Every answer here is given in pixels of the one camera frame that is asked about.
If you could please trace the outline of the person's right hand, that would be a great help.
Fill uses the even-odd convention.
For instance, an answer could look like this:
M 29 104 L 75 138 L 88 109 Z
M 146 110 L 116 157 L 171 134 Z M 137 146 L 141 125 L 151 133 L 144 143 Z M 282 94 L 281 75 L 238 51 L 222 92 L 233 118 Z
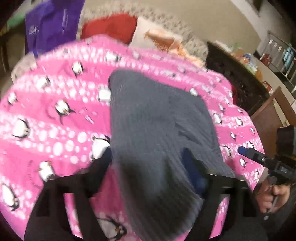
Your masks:
M 269 178 L 260 183 L 255 198 L 261 213 L 275 213 L 288 201 L 291 185 L 271 185 Z

